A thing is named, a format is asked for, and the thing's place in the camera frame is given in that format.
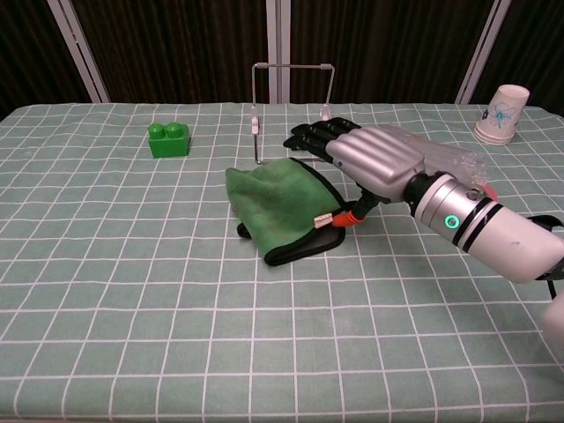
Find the green cloth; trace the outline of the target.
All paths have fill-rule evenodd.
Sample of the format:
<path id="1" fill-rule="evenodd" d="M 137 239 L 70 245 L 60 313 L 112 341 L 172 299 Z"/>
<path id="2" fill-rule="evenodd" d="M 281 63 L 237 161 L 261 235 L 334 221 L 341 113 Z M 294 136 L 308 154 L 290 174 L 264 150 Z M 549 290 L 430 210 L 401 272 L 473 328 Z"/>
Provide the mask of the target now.
<path id="1" fill-rule="evenodd" d="M 253 170 L 226 170 L 226 194 L 239 219 L 238 235 L 254 242 L 269 266 L 279 266 L 334 249 L 343 227 L 315 227 L 315 219 L 350 205 L 306 163 L 285 158 Z"/>

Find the green toy building brick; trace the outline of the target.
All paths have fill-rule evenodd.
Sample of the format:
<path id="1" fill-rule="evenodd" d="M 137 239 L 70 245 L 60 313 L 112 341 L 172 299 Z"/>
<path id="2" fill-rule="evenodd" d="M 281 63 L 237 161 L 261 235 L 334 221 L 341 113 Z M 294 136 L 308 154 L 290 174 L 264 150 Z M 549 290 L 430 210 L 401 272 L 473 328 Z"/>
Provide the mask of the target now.
<path id="1" fill-rule="evenodd" d="M 185 123 L 154 122 L 148 127 L 148 143 L 155 159 L 183 157 L 189 154 L 190 134 Z"/>

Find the green white checkered tablecloth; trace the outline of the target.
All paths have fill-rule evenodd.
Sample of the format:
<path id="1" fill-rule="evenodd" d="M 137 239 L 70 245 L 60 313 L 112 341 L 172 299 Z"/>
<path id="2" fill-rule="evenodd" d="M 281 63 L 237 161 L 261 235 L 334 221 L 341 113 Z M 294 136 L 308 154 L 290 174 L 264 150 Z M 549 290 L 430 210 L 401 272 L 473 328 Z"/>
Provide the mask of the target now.
<path id="1" fill-rule="evenodd" d="M 155 159 L 154 123 L 189 154 Z M 564 423 L 545 284 L 383 204 L 270 267 L 236 233 L 246 104 L 32 105 L 0 120 L 0 423 Z"/>

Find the white screen frame post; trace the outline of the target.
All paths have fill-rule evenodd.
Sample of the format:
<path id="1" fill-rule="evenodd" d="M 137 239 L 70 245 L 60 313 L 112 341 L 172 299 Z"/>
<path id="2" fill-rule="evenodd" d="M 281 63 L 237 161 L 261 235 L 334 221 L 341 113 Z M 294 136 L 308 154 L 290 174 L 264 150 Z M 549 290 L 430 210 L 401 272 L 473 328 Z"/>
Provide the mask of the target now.
<path id="1" fill-rule="evenodd" d="M 71 0 L 47 0 L 79 76 L 93 103 L 109 103 L 108 91 Z"/>
<path id="2" fill-rule="evenodd" d="M 265 0 L 269 64 L 291 63 L 291 0 Z M 269 101 L 290 102 L 290 69 L 269 68 Z"/>
<path id="3" fill-rule="evenodd" d="M 478 43 L 459 87 L 455 103 L 469 104 L 501 30 L 512 0 L 493 0 Z"/>

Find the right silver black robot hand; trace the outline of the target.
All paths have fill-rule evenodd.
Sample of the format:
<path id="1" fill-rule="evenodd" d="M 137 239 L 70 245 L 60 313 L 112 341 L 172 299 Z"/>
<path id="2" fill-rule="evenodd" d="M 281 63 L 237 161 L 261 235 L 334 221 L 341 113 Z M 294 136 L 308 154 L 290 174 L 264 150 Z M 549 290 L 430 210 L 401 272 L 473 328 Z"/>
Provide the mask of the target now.
<path id="1" fill-rule="evenodd" d="M 303 150 L 330 163 L 361 189 L 349 211 L 331 218 L 335 227 L 359 224 L 379 203 L 404 201 L 404 193 L 424 172 L 424 155 L 404 141 L 376 127 L 361 127 L 342 117 L 291 129 L 283 146 Z"/>

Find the bundle of clear straws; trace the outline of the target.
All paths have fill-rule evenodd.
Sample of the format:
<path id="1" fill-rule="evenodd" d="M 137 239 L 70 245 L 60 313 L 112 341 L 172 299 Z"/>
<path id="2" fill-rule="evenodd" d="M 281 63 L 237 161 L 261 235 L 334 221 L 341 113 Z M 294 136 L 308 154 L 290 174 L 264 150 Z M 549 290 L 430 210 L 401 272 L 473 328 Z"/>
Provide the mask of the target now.
<path id="1" fill-rule="evenodd" d="M 437 143 L 391 124 L 379 124 L 378 128 L 421 152 L 428 174 L 442 171 L 468 186 L 486 185 L 486 165 L 477 152 Z"/>

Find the white flower print paper cups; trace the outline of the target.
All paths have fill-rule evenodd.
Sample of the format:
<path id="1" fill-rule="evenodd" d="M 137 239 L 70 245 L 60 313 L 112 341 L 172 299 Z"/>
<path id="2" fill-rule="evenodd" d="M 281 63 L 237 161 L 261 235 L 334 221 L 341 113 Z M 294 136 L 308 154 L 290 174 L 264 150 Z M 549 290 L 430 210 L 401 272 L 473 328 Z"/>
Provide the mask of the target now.
<path id="1" fill-rule="evenodd" d="M 516 134 L 516 125 L 530 96 L 520 85 L 500 85 L 477 121 L 474 135 L 490 145 L 506 145 Z"/>

